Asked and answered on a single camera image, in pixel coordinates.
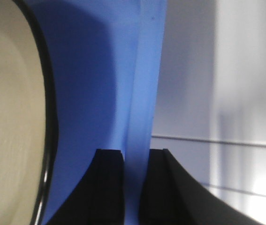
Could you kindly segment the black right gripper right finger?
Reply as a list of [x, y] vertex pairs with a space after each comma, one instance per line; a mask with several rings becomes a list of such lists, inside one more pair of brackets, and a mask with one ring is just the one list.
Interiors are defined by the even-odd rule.
[[151, 149], [139, 205], [141, 225], [257, 225], [197, 182], [167, 149]]

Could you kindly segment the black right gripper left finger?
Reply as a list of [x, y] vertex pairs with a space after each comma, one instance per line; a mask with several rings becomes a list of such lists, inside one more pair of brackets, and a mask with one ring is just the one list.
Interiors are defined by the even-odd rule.
[[124, 224], [124, 159], [120, 150], [79, 155], [81, 165], [55, 162], [45, 225]]

